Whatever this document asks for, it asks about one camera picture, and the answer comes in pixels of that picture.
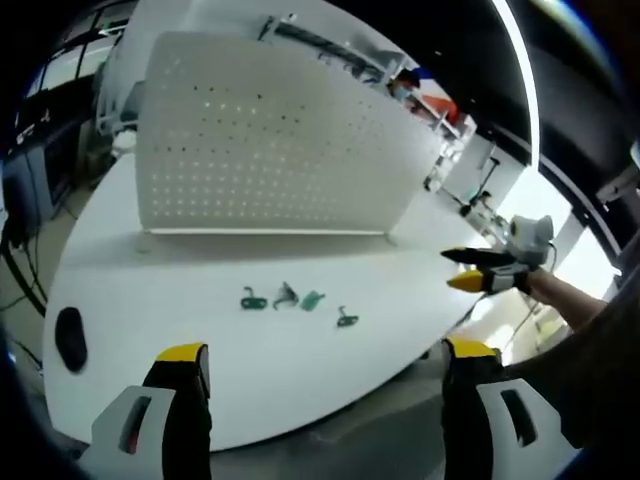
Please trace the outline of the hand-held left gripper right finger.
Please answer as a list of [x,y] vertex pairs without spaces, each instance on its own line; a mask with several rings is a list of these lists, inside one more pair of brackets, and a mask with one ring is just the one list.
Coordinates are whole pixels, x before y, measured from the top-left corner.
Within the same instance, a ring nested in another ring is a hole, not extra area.
[[441,424],[446,479],[556,479],[575,459],[553,406],[525,380],[503,380],[498,352],[460,337],[447,351]]

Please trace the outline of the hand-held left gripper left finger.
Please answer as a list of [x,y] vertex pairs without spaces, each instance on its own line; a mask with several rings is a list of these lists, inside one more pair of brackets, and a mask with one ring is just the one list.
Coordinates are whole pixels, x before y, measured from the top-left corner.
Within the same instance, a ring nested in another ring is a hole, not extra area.
[[210,479],[210,393],[207,344],[165,350],[93,422],[82,470],[91,479]]

